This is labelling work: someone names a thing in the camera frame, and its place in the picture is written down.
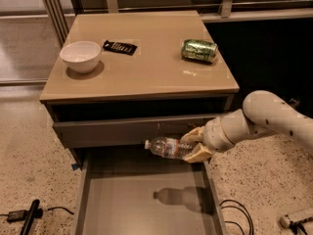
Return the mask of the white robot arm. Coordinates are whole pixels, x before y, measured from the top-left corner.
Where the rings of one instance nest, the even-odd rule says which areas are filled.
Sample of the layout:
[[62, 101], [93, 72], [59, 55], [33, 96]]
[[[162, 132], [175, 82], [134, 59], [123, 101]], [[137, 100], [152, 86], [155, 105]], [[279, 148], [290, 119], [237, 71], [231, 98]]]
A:
[[225, 152], [244, 140], [274, 133], [284, 134], [313, 152], [313, 119], [299, 113], [277, 95], [257, 90], [245, 97], [240, 109], [209, 120], [185, 134], [181, 141], [196, 147], [183, 160], [190, 164], [204, 162], [214, 152]]

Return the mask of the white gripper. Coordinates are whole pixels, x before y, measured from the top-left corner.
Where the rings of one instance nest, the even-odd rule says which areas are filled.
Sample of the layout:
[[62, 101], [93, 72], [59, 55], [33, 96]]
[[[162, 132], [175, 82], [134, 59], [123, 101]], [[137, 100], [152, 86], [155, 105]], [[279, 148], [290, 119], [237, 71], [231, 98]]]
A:
[[183, 158], [189, 164], [201, 163], [210, 159], [212, 151], [225, 152], [234, 147], [223, 130], [221, 117], [208, 121], [204, 127], [199, 126], [192, 129], [182, 136], [180, 141], [187, 144], [198, 143], [193, 151]]

